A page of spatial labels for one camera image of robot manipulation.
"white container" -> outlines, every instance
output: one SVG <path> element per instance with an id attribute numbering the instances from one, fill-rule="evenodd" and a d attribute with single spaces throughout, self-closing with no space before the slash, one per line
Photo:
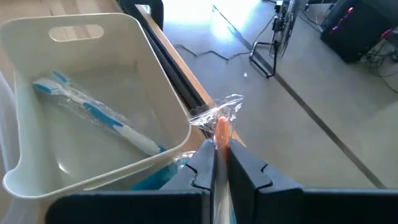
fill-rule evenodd
<path id="1" fill-rule="evenodd" d="M 19 146 L 15 98 L 0 72 L 0 176 L 17 165 Z M 36 201 L 13 198 L 0 187 L 0 224 L 36 223 Z"/>
<path id="2" fill-rule="evenodd" d="M 54 27 L 99 25 L 98 38 L 56 41 Z M 3 178 L 20 198 L 59 196 L 145 170 L 180 153 L 187 114 L 137 20 L 125 14 L 15 19 L 0 28 L 14 66 L 21 158 Z M 132 120 L 166 152 L 146 158 L 127 141 L 45 103 L 32 81 L 61 70 L 98 101 Z"/>

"toothbrush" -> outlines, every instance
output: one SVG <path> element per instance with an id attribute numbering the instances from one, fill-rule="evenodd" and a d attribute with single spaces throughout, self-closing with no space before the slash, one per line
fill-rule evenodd
<path id="1" fill-rule="evenodd" d="M 87 102 L 83 98 L 80 98 L 79 96 L 74 94 L 74 91 L 77 90 L 74 90 L 72 87 L 62 86 L 61 84 L 58 84 L 57 82 L 48 78 L 40 78 L 39 80 L 33 82 L 33 86 L 36 90 L 40 90 L 41 92 L 44 92 L 48 95 L 66 96 L 72 101 L 78 103 L 79 105 L 84 107 L 84 109 L 89 111 L 95 119 L 101 121 L 111 129 L 114 129 L 121 136 L 125 137 L 129 142 L 133 143 L 149 156 L 154 156 L 165 151 L 163 147 L 158 146 L 153 140 L 149 139 L 143 134 L 138 133 L 136 130 L 132 129 L 128 125 L 110 117 L 109 115 L 101 111 L 97 106 L 91 104 L 90 102 Z"/>

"black stand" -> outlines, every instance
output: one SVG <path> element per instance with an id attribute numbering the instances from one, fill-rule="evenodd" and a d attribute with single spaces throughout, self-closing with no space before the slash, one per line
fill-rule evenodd
<path id="1" fill-rule="evenodd" d="M 258 54 L 256 52 L 256 47 L 260 46 L 271 46 L 274 45 L 274 68 L 272 68 L 272 74 L 268 74 L 268 72 L 253 58 L 254 54 Z M 273 77 L 276 74 L 276 65 L 277 65 L 277 56 L 278 56 L 278 49 L 279 49 L 279 43 L 278 41 L 274 41 L 274 43 L 267 43 L 267 42 L 255 42 L 253 45 L 253 48 L 251 50 L 249 60 L 257 66 L 258 69 L 260 69 L 264 74 L 266 75 L 266 78 Z"/>

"gray floor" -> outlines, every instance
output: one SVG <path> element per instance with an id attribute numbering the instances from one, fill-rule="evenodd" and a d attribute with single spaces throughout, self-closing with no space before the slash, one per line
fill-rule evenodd
<path id="1" fill-rule="evenodd" d="M 215 50 L 228 57 L 247 51 L 200 1 L 165 1 L 164 32 L 171 43 L 195 53 Z M 374 187 L 275 79 L 266 80 L 252 67 L 247 55 L 227 63 L 213 54 L 178 52 L 211 97 L 245 96 L 236 130 L 253 153 L 303 185 Z"/>
<path id="2" fill-rule="evenodd" d="M 259 2 L 251 13 L 256 20 L 246 27 L 264 27 L 270 13 L 262 12 L 272 12 L 270 5 Z M 233 10 L 223 9 L 233 15 Z M 323 12 L 315 6 L 308 13 L 312 18 L 318 14 L 322 21 Z M 240 31 L 247 40 L 254 40 L 251 28 Z M 267 29 L 259 39 L 269 40 L 270 36 L 271 30 Z M 345 64 L 319 36 L 298 18 L 286 54 L 278 64 L 279 74 L 384 185 L 398 187 L 398 94 L 363 64 Z M 386 80 L 397 86 L 396 76 Z"/>

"clear plastic packaging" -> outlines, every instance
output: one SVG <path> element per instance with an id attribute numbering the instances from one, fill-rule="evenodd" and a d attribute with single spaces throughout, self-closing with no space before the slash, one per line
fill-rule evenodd
<path id="1" fill-rule="evenodd" d="M 79 83 L 64 73 L 52 70 L 40 79 L 32 81 L 38 92 L 45 93 L 46 100 L 60 105 L 71 113 L 101 128 L 118 134 L 148 156 L 166 151 L 153 140 L 133 129 L 132 123 L 120 113 L 94 99 Z"/>
<path id="2" fill-rule="evenodd" d="M 230 223 L 232 217 L 227 175 L 228 146 L 243 98 L 242 95 L 233 94 L 215 100 L 211 105 L 192 111 L 192 114 L 197 115 L 190 119 L 190 124 L 204 130 L 218 150 L 213 223 Z"/>
<path id="3" fill-rule="evenodd" d="M 46 97 L 48 94 L 42 95 L 46 100 L 51 101 L 51 103 L 56 103 L 62 108 L 69 110 L 71 113 L 81 117 L 82 119 L 89 121 L 99 127 L 105 128 L 109 131 L 117 133 L 113 128 L 110 128 L 104 122 L 96 119 L 92 114 L 80 103 L 76 102 L 78 100 L 87 102 L 91 105 L 94 105 L 103 113 L 107 114 L 109 117 L 114 118 L 117 121 L 120 121 L 126 125 L 131 125 L 131 122 L 125 118 L 123 115 L 119 114 L 118 112 L 112 110 L 110 107 L 106 106 L 102 102 L 94 99 L 90 93 L 88 93 L 79 83 L 75 80 L 71 79 L 65 73 L 52 70 L 46 74 L 43 74 L 43 78 L 49 79 L 58 83 L 62 86 L 62 88 L 66 91 L 66 96 L 59 95 L 59 97 Z"/>

